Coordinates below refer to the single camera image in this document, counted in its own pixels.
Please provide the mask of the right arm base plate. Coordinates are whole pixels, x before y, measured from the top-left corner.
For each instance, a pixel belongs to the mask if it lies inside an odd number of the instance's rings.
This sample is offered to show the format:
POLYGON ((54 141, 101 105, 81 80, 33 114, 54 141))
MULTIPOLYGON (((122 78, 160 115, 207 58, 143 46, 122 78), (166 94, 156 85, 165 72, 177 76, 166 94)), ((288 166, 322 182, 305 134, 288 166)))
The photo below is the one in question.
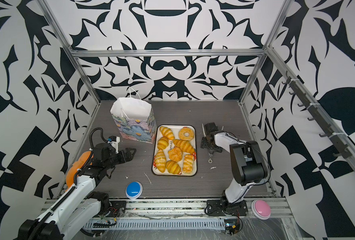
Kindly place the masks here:
POLYGON ((248 213, 246 201, 241 201, 235 204, 229 204, 227 201, 221 200, 207 200, 204 213, 210 217, 222 216, 239 216, 245 217, 248 213))

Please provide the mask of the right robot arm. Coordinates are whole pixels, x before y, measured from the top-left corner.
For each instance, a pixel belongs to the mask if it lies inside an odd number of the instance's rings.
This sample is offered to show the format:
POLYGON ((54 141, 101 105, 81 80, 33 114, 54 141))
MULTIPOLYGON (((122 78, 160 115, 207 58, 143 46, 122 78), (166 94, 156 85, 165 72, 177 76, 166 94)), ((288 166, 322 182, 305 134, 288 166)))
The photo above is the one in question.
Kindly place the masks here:
POLYGON ((223 191, 220 200, 223 207, 234 207, 244 200, 252 187, 269 181, 270 170, 256 141, 242 141, 230 132, 219 130, 213 122, 202 125, 202 130, 204 136, 200 147, 208 151, 209 163, 214 153, 226 151, 230 154, 233 179, 223 191))

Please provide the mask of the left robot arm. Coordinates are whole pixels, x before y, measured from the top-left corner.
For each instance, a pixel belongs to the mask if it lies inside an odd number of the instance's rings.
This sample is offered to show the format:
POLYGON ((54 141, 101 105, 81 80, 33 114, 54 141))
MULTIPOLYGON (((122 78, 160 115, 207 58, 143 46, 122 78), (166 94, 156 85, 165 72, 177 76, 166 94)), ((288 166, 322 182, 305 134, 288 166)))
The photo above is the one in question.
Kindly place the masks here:
POLYGON ((135 148, 119 150, 117 143, 97 144, 79 159, 65 193, 35 220, 26 220, 18 230, 19 240, 71 240, 94 216, 106 215, 111 207, 108 194, 96 186, 108 171, 133 160, 135 148))

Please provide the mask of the fake ring donut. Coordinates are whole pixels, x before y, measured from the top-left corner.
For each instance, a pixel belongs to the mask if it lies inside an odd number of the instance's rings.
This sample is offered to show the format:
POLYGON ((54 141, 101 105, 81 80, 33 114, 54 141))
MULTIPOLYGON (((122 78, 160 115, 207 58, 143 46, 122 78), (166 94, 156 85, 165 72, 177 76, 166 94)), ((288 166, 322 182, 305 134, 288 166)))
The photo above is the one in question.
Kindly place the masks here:
POLYGON ((191 141, 194 139, 195 137, 195 133, 194 130, 189 128, 189 127, 183 127, 179 133, 178 133, 178 137, 180 140, 184 140, 184 141, 191 141))

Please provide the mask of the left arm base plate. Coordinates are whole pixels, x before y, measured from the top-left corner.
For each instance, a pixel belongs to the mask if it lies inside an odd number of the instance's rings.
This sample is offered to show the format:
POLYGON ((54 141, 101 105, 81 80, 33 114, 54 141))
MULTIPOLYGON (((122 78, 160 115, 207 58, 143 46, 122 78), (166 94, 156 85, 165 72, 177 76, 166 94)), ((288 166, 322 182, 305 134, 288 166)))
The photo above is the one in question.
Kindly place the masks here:
POLYGON ((126 201, 110 201, 109 208, 105 214, 106 217, 114 218, 124 214, 126 210, 126 201))

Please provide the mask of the floral paper gift bag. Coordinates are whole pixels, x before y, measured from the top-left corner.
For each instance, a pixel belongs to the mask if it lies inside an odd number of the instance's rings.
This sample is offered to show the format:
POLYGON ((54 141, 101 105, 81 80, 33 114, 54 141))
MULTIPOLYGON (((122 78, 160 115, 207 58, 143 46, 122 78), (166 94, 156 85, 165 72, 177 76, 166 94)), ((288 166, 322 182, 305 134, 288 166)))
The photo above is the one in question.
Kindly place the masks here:
POLYGON ((110 113, 124 139, 154 143, 156 121, 152 105, 129 87, 129 96, 118 98, 112 105, 110 113))

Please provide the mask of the small fake croissant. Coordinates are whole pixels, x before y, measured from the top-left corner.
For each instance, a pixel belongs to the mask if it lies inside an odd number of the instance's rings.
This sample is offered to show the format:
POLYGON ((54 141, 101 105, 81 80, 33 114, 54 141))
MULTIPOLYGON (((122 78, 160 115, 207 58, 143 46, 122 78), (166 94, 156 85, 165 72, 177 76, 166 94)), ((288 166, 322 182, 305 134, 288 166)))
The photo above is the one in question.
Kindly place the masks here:
POLYGON ((157 149, 158 150, 165 150, 167 147, 169 146, 169 139, 166 137, 161 137, 158 141, 157 141, 157 149))

